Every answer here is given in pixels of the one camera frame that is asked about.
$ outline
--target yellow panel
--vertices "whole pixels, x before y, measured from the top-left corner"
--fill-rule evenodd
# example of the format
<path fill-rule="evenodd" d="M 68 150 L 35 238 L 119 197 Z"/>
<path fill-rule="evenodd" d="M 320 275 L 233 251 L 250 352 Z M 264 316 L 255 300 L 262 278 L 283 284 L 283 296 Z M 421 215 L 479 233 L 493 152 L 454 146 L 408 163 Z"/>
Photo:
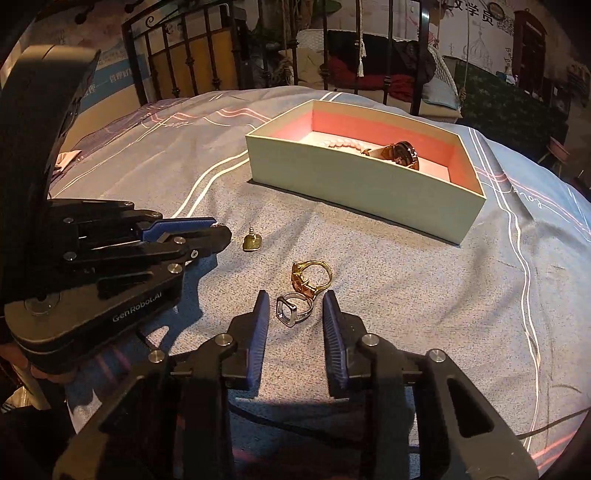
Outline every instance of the yellow panel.
<path fill-rule="evenodd" d="M 232 35 L 228 28 L 212 32 L 213 52 L 216 59 L 217 76 L 221 80 L 221 90 L 235 90 L 238 88 L 238 78 L 232 53 Z M 195 80 L 199 94 L 215 90 L 212 80 L 212 65 L 209 58 L 209 46 L 205 35 L 195 37 L 189 41 L 191 56 L 195 62 Z M 175 45 L 170 49 L 170 57 L 173 64 L 174 78 L 179 96 L 194 96 L 191 82 L 190 68 L 186 64 L 187 50 L 184 43 Z M 161 51 L 152 58 L 154 69 L 158 74 L 158 84 L 162 98 L 174 98 L 173 84 L 168 68 L 166 52 Z"/>

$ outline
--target bed sheet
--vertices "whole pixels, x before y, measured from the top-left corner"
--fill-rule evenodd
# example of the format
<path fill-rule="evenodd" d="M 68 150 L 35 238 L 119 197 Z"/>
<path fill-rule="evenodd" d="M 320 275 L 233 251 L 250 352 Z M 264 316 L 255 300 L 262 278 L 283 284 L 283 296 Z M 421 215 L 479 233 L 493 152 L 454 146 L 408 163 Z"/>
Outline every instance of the bed sheet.
<path fill-rule="evenodd" d="M 171 354 L 195 349 L 250 311 L 259 289 L 272 301 L 289 291 L 291 262 L 314 258 L 333 267 L 343 311 L 360 315 L 368 330 L 401 349 L 444 349 L 515 433 L 588 407 L 590 204 L 525 157 L 451 124 L 439 126 L 462 137 L 488 198 L 460 246 L 253 184 L 244 135 L 310 99 L 406 115 L 360 96 L 304 87 L 210 92 L 121 119 L 103 132 L 100 148 L 87 150 L 54 183 L 54 197 L 133 200 L 165 217 L 213 216 L 232 230 L 224 252 L 188 270 L 181 303 L 143 328 L 152 341 Z M 249 224 L 264 239 L 253 254 L 241 248 Z M 352 437 L 361 410 L 355 401 L 329 398 L 321 313 L 318 303 L 292 329 L 273 316 L 258 396 L 232 401 Z M 146 354 L 135 337 L 124 338 L 81 368 L 67 388 L 77 430 Z M 540 472 L 582 420 L 524 442 Z M 232 433 L 244 478 L 354 477 L 354 452 L 238 418 Z M 410 440 L 417 441 L 415 426 Z M 416 457 L 411 476 L 418 475 Z"/>

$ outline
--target open box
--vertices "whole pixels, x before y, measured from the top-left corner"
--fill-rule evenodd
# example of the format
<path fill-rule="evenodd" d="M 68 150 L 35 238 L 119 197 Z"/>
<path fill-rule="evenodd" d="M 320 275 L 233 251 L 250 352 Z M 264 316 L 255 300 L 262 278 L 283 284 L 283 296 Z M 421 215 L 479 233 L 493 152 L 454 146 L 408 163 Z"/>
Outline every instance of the open box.
<path fill-rule="evenodd" d="M 375 148 L 402 140 L 419 170 L 323 142 Z M 252 179 L 407 225 L 455 244 L 486 201 L 459 135 L 372 108 L 310 100 L 246 135 Z"/>

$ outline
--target pillow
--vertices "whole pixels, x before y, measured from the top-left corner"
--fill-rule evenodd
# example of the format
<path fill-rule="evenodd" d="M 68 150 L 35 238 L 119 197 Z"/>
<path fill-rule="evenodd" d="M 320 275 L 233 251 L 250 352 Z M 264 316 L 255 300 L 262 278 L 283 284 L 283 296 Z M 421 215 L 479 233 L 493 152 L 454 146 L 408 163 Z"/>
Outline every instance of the pillow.
<path fill-rule="evenodd" d="M 434 77 L 423 86 L 423 102 L 431 105 L 446 106 L 453 110 L 460 108 L 460 100 L 453 88 L 446 82 Z"/>

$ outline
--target metal bed frame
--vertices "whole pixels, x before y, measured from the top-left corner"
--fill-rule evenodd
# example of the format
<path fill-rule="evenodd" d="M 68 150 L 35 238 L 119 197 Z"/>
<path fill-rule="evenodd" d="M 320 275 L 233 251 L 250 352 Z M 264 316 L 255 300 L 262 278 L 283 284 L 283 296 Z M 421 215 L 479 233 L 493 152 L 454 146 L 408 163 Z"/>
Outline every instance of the metal bed frame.
<path fill-rule="evenodd" d="M 167 57 L 168 63 L 168 70 L 170 72 L 170 78 L 172 82 L 172 94 L 178 98 L 180 96 L 180 89 L 177 86 L 174 69 L 173 69 L 173 62 L 171 59 L 170 50 L 171 47 L 168 44 L 167 38 L 167 25 L 177 23 L 181 27 L 181 33 L 183 35 L 183 43 L 185 45 L 186 50 L 186 61 L 185 64 L 189 69 L 191 83 L 193 87 L 193 94 L 199 95 L 199 91 L 197 90 L 197 82 L 195 76 L 195 59 L 191 55 L 190 49 L 190 42 L 191 39 L 187 34 L 187 24 L 186 24 L 186 16 L 194 14 L 196 12 L 203 12 L 205 18 L 205 26 L 206 26 L 206 37 L 207 43 L 209 46 L 209 60 L 211 63 L 211 69 L 213 73 L 212 79 L 212 86 L 214 90 L 220 90 L 220 79 L 217 77 L 217 68 L 216 68 L 216 56 L 213 49 L 213 38 L 212 38 L 212 31 L 209 22 L 209 14 L 212 9 L 220 8 L 221 6 L 225 6 L 227 8 L 227 16 L 222 15 L 222 26 L 229 27 L 231 32 L 232 38 L 232 53 L 234 56 L 234 62 L 236 66 L 236 75 L 238 78 L 238 86 L 240 89 L 249 89 L 253 88 L 254 84 L 252 83 L 252 78 L 245 74 L 248 71 L 248 60 L 249 60 L 249 51 L 248 51 L 248 43 L 245 41 L 245 34 L 246 32 L 246 25 L 242 25 L 235 17 L 235 7 L 234 7 L 234 0 L 214 0 L 210 2 L 205 2 L 202 4 L 198 4 L 195 7 L 191 7 L 186 11 L 179 11 L 176 10 L 172 14 L 165 16 L 163 19 L 159 20 L 156 23 L 154 22 L 154 16 L 152 15 L 154 12 L 158 11 L 162 7 L 171 3 L 172 0 L 161 0 L 160 2 L 155 3 L 154 5 L 142 10 L 138 14 L 134 15 L 127 21 L 125 21 L 121 27 L 123 39 L 125 43 L 125 49 L 127 51 L 127 55 L 129 57 L 130 68 L 132 72 L 132 77 L 134 80 L 135 89 L 137 91 L 138 99 L 141 105 L 145 105 L 148 103 L 148 98 L 146 96 L 146 91 L 144 88 L 144 83 L 142 81 L 142 76 L 139 68 L 138 62 L 138 53 L 136 50 L 135 42 L 140 39 L 144 39 L 146 42 L 146 50 L 147 50 L 147 60 L 148 65 L 150 67 L 150 75 L 152 78 L 152 82 L 154 85 L 154 90 L 156 93 L 156 97 L 158 100 L 162 99 L 162 94 L 160 91 L 160 86 L 158 83 L 158 77 L 156 69 L 154 68 L 153 57 L 154 54 L 151 50 L 150 44 L 150 33 L 154 30 L 160 29 L 163 35 L 163 42 L 164 42 L 164 51 Z M 297 40 L 295 35 L 296 30 L 296 18 L 294 14 L 294 4 L 297 0 L 288 0 L 289 4 L 289 22 L 290 22 L 290 30 L 292 32 L 292 38 L 287 41 L 287 48 L 291 49 L 292 51 L 292 58 L 293 58 L 293 79 L 294 85 L 298 85 L 298 70 L 297 70 Z M 359 58 L 359 48 L 361 44 L 362 38 L 362 31 L 361 31 L 361 3 L 362 0 L 356 0 L 356 42 L 355 46 L 357 49 L 357 58 Z M 418 116 L 419 109 L 421 106 L 421 97 L 423 94 L 423 85 L 426 82 L 426 73 L 425 68 L 423 68 L 426 58 L 428 55 L 428 34 L 429 34 L 429 4 L 430 0 L 418 0 L 419 7 L 420 7 L 420 16 L 419 16 L 419 28 L 418 28 L 418 67 L 417 73 L 414 82 L 414 90 L 413 90 L 413 101 L 411 103 L 410 114 Z M 259 13 L 259 24 L 261 28 L 265 27 L 264 18 L 263 18 L 263 8 L 262 8 L 262 0 L 258 0 L 258 13 Z M 323 29 L 323 36 L 324 36 L 324 65 L 320 69 L 320 74 L 324 81 L 324 89 L 328 90 L 328 78 L 329 78 L 329 71 L 327 66 L 328 63 L 328 27 L 327 27 L 327 15 L 326 15 L 326 0 L 322 0 L 321 3 L 322 9 L 322 29 Z M 384 78 L 384 105 L 388 100 L 388 89 L 392 83 L 391 77 L 391 58 L 392 58 L 392 42 L 394 41 L 392 38 L 392 23 L 393 23 L 393 15 L 394 15 L 394 0 L 388 1 L 388 47 L 386 53 L 386 76 Z M 134 34 L 133 27 L 138 22 L 143 21 L 147 30 L 143 31 L 140 34 Z M 267 57 L 267 51 L 265 48 L 265 44 L 260 42 L 259 47 L 261 49 L 262 54 L 262 65 L 263 65 L 263 78 L 265 87 L 269 87 L 269 81 L 271 78 L 271 72 L 269 71 L 269 62 Z M 359 91 L 359 78 L 355 77 L 355 94 Z"/>

